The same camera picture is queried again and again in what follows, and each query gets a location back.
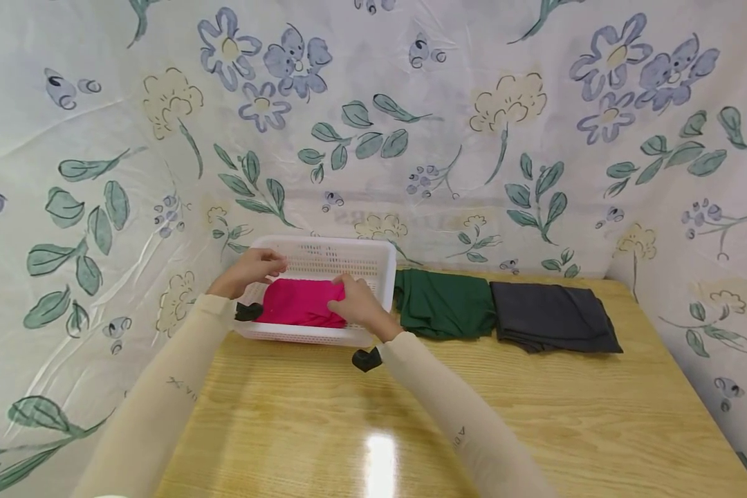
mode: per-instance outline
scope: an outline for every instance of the floral fabric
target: floral fabric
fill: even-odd
[[[0,2],[0,496],[68,496],[266,234],[619,279],[747,468],[747,0],[670,13]]]

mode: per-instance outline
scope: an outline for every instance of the beige sleeve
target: beige sleeve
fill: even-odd
[[[409,389],[454,447],[483,498],[556,498],[540,467],[484,399],[415,335],[378,346],[390,374]]]
[[[153,496],[234,311],[228,299],[200,295],[111,417],[73,498]]]

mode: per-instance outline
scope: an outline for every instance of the green cloth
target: green cloth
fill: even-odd
[[[483,278],[399,270],[394,295],[401,326],[415,334],[475,339],[490,335],[495,326],[495,304]]]

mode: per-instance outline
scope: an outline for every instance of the white plastic basket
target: white plastic basket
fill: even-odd
[[[388,241],[268,235],[254,241],[252,247],[269,247],[288,258],[288,272],[283,278],[326,281],[341,273],[363,278],[382,307],[390,311],[396,279],[396,250]],[[238,301],[247,305],[262,303],[266,287],[265,284],[249,285]],[[358,325],[326,329],[236,321],[235,330],[243,337],[258,340],[351,347],[368,347],[373,342],[368,332]]]

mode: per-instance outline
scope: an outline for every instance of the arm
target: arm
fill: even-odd
[[[483,498],[556,498],[530,453],[473,388],[404,332],[365,281],[340,279],[347,298],[330,309],[379,337],[382,360],[451,442]]]
[[[249,250],[200,295],[178,333],[149,363],[102,435],[73,498],[152,497],[191,416],[213,355],[252,282],[285,271],[284,258]]]

